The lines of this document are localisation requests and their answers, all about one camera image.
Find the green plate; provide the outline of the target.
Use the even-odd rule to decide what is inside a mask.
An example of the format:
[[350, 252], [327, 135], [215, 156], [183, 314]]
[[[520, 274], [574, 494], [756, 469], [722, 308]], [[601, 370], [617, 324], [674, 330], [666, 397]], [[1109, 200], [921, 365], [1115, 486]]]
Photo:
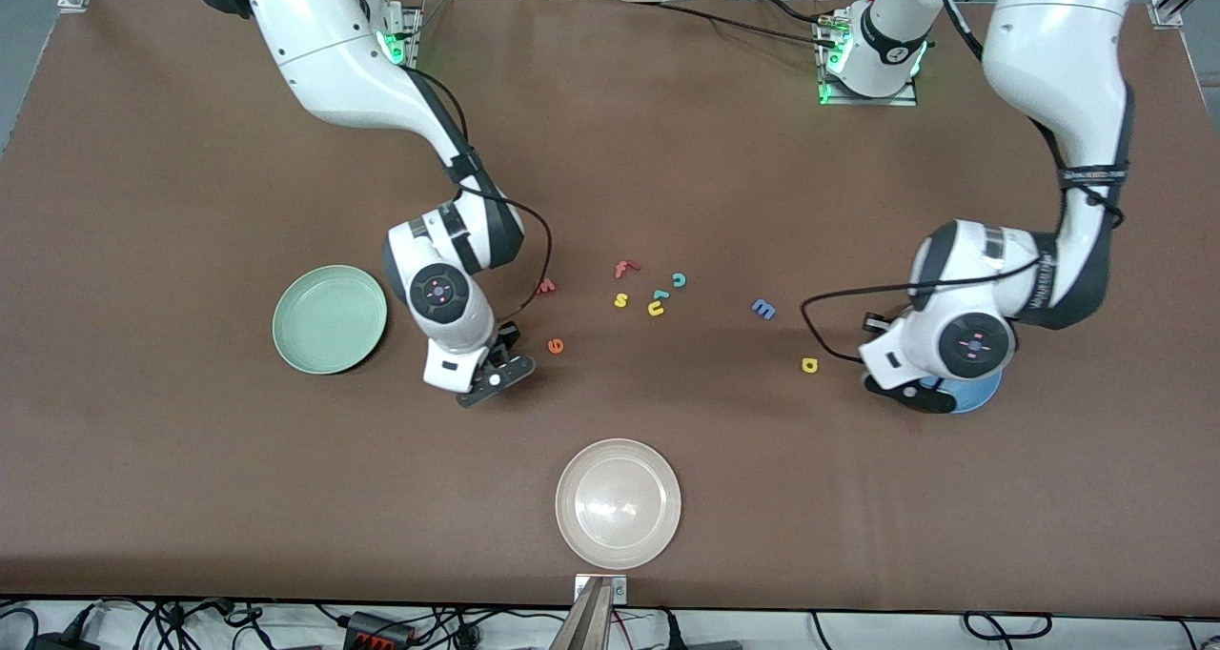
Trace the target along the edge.
[[298, 277], [272, 315], [281, 359], [305, 374], [350, 371], [377, 349], [388, 302], [375, 277], [353, 265], [326, 265]]

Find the beige plate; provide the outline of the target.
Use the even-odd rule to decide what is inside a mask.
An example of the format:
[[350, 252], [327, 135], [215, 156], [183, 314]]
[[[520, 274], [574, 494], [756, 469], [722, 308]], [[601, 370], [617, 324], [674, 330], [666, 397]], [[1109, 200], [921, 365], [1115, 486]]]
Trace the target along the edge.
[[667, 459], [632, 438], [590, 443], [562, 468], [555, 489], [562, 541], [600, 570], [658, 559], [682, 518], [680, 480]]

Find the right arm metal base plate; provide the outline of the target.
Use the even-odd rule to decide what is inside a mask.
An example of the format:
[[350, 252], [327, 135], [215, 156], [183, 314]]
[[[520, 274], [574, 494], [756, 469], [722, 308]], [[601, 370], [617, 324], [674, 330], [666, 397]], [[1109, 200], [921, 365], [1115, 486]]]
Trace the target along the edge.
[[404, 7], [396, 0], [388, 0], [379, 7], [379, 20], [376, 24], [377, 41], [387, 59], [398, 67], [416, 66], [422, 22], [422, 9]]

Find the blue plate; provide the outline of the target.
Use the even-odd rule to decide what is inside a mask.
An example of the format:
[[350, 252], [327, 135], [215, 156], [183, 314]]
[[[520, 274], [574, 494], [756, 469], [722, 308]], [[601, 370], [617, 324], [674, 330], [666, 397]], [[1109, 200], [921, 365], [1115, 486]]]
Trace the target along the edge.
[[963, 415], [985, 407], [991, 398], [998, 393], [1003, 380], [1003, 372], [997, 372], [985, 379], [955, 380], [938, 379], [928, 376], [920, 379], [920, 384], [942, 396], [950, 398], [953, 402], [953, 415]]

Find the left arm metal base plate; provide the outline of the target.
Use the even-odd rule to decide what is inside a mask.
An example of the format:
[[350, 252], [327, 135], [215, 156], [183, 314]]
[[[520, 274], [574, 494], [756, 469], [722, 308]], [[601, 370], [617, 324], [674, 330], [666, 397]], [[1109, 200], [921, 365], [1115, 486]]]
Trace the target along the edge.
[[817, 95], [824, 106], [917, 106], [916, 76], [921, 68], [920, 60], [928, 50], [927, 41], [914, 54], [914, 63], [900, 90], [891, 95], [865, 95], [845, 85], [843, 72], [856, 43], [849, 29], [849, 17], [845, 9], [837, 9], [834, 15], [824, 15], [813, 26], [817, 41], [831, 41], [830, 48], [817, 48], [815, 63], [817, 68]]

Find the black power strip red switches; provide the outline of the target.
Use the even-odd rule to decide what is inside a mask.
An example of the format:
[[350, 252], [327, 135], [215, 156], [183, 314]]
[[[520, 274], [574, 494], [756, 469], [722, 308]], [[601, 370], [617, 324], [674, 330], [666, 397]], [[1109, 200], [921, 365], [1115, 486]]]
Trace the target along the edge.
[[355, 612], [342, 616], [339, 624], [345, 630], [342, 650], [411, 650], [415, 644], [416, 630], [407, 622]]

